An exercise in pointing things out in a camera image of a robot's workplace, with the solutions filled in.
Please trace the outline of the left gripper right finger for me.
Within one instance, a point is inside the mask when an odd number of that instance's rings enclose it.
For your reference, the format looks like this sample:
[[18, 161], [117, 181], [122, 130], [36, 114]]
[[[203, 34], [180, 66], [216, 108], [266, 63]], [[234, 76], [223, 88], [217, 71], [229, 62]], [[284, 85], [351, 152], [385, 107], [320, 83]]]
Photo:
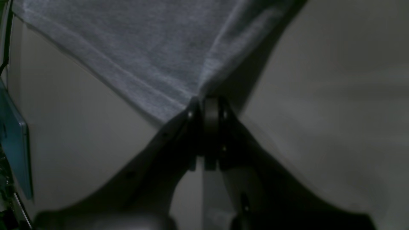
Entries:
[[271, 156], [226, 99], [204, 101], [204, 228], [374, 230], [368, 214], [325, 201]]

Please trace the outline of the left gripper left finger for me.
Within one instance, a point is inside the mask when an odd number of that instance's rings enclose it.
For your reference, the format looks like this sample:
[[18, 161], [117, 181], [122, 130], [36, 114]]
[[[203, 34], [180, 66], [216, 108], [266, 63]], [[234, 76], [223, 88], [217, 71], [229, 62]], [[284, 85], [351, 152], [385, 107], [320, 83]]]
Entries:
[[34, 229], [176, 230], [171, 200], [180, 179], [194, 168], [201, 121], [194, 97], [104, 186], [70, 207], [39, 213]]

